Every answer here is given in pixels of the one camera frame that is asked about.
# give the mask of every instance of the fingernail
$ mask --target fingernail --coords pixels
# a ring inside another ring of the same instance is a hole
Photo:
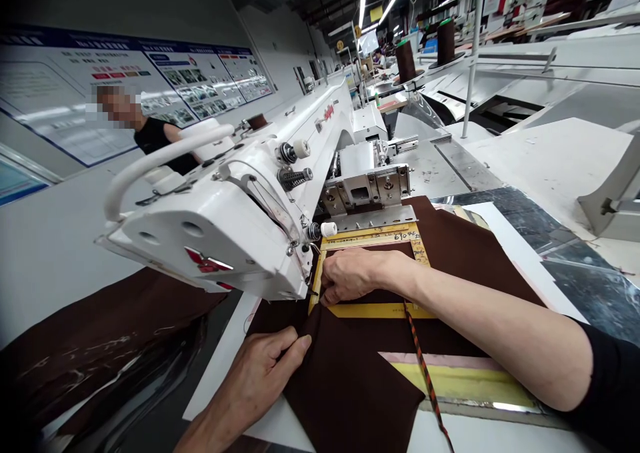
[[[309,345],[311,344],[311,335],[303,336],[300,339],[300,342],[302,343],[302,346],[304,346],[305,348],[308,348]]]

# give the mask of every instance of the striped cord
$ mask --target striped cord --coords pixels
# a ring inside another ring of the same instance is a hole
[[[440,427],[440,431],[442,431],[442,433],[445,435],[445,438],[447,439],[447,443],[449,444],[449,449],[451,453],[455,453],[453,450],[453,444],[451,443],[451,439],[449,437],[449,432],[445,428],[444,423],[442,423],[442,415],[440,415],[440,406],[438,405],[438,399],[435,397],[435,390],[433,389],[433,383],[431,382],[431,375],[429,374],[429,370],[427,369],[427,363],[425,362],[425,357],[422,354],[422,348],[420,348],[418,335],[415,332],[415,326],[413,325],[413,318],[411,317],[411,313],[409,313],[409,305],[407,304],[406,301],[405,301],[405,314],[407,316],[407,320],[409,320],[409,325],[411,326],[411,335],[413,336],[415,353],[418,356],[418,362],[420,363],[420,367],[427,381],[427,391],[429,393],[429,400],[431,401],[431,407],[433,408],[433,411],[435,412],[435,415],[438,419],[438,426]]]

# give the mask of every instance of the thread spool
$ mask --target thread spool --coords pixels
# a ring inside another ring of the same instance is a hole
[[[259,115],[250,117],[247,120],[247,123],[249,123],[249,126],[251,126],[251,129],[253,131],[256,131],[262,127],[265,127],[267,125],[267,120],[265,119],[265,116],[263,114],[259,114]]]
[[[416,77],[415,63],[413,62],[413,50],[411,42],[404,40],[395,47],[395,57],[398,61],[400,83],[406,83]]]
[[[438,66],[444,66],[455,58],[455,23],[451,18],[445,19],[438,26]]]

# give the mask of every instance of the hand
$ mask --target hand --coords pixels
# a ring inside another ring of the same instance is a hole
[[[340,301],[356,300],[378,288],[391,289],[394,273],[402,270],[411,258],[397,251],[374,252],[363,248],[347,248],[327,258],[322,265],[325,293],[324,306]]]
[[[214,453],[227,449],[269,411],[302,364],[310,344],[311,336],[298,338],[293,326],[275,334],[249,336],[211,402],[174,451]]]

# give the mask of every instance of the industrial sewing machine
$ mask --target industrial sewing machine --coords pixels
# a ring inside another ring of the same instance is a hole
[[[515,10],[520,6],[524,8],[524,11],[520,14],[518,22],[522,23],[525,28],[528,28],[542,21],[547,0],[506,0],[505,27],[511,26],[514,22]]]
[[[110,222],[97,243],[209,292],[300,299],[313,242],[346,230],[339,218],[354,207],[390,208],[411,191],[408,166],[387,159],[415,138],[388,142],[374,105],[353,110],[342,73],[271,123],[243,131],[236,144],[228,141],[233,132],[202,121],[122,171],[107,192]],[[212,148],[224,139],[226,151]],[[189,151],[204,160],[189,175],[160,167]],[[121,212],[123,194],[142,177],[155,195]],[[333,221],[313,221],[316,211]]]

